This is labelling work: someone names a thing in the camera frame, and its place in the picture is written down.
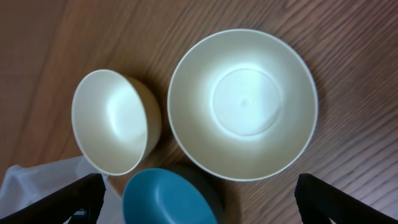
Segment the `cream bowl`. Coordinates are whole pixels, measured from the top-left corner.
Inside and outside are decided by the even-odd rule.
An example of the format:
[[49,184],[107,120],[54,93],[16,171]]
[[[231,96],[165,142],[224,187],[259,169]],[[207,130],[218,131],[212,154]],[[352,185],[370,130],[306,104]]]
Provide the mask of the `cream bowl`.
[[88,74],[72,101],[72,128],[87,160],[99,171],[123,175],[155,147],[162,120],[150,90],[111,70]]
[[224,179],[259,180],[286,169],[315,130],[311,72],[285,42],[257,30],[213,34],[181,59],[167,110],[184,153]]

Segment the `tabletop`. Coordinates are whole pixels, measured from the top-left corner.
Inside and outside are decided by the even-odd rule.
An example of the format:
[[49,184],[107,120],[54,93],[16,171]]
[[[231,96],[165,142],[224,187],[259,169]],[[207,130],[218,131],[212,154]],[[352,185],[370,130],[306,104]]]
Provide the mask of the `tabletop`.
[[79,156],[70,109],[100,68],[145,83],[163,130],[145,167],[189,161],[167,119],[167,90],[185,52],[215,32],[247,28],[293,47],[315,79],[315,134],[287,170],[256,182],[217,180],[227,223],[301,223],[294,198],[308,172],[398,218],[398,1],[0,1],[0,178],[14,164]]

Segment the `translucent plastic bin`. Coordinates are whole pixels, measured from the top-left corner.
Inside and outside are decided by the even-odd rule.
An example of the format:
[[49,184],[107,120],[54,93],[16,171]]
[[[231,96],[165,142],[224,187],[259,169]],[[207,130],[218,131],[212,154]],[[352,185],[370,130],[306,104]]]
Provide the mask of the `translucent plastic bin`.
[[[40,166],[8,168],[0,189],[0,218],[60,190],[74,181],[98,173],[83,157],[74,157]],[[98,224],[124,223],[121,198],[103,175],[106,192]]]

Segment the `white cup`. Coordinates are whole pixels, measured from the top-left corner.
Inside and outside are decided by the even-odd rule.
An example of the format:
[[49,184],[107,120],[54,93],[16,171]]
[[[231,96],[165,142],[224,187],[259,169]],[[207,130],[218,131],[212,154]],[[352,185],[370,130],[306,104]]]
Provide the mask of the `white cup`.
[[207,172],[259,180],[286,169],[317,123],[310,70],[278,38],[257,30],[213,34],[174,71],[167,98],[173,134]]
[[153,150],[162,119],[150,90],[111,70],[88,74],[72,102],[72,128],[87,160],[99,171],[123,175]]

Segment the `bowl base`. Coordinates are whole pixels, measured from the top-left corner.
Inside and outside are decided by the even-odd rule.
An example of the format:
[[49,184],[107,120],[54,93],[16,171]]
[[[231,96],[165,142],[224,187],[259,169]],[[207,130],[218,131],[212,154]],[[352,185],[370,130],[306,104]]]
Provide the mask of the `bowl base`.
[[216,121],[238,135],[255,135],[268,129],[280,111],[279,89],[265,73],[239,69],[217,84],[213,100]]

